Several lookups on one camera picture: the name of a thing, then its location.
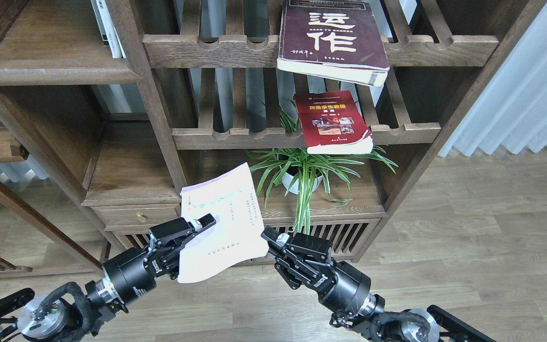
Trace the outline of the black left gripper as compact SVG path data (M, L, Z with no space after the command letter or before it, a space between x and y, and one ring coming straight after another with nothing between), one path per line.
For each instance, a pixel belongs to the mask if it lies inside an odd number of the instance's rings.
M155 279L179 275L179 253L202 231L217 223L211 214L186 221L183 217L149 229L150 244L132 247L104 263L100 297L107 304L126 307L156 287Z

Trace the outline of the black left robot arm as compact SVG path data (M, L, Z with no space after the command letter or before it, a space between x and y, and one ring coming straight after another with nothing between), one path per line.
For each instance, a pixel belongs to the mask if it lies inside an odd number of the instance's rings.
M180 251L215 223L207 214L151 227L147 246L132 247L104 262L104 277L85 284L85 292L68 282L47 296L36 297L24 288L0 299L0 341L15 331L33 342L76 342L86 334L97 335L118 311L128 312L128 305L153 290L157 277L176 279Z

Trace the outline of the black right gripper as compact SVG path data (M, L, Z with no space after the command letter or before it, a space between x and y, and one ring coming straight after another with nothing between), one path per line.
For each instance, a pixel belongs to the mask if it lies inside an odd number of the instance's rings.
M370 278L347 262L336 262L331 241L302 233L291 237L273 227L265 227L261 236L290 288L304 285L315 291L319 303L342 318L371 314Z

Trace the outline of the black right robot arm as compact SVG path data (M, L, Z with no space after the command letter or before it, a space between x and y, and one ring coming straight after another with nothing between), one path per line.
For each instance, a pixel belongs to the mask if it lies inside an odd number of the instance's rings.
M332 312L330 325L374 342L490 342L491 338L436 305L428 309L386 311L386 301L371 294L371 279L347 262L332 257L332 242L297 233L290 236L265 227L262 237L275 257L275 268L297 289L315 291Z

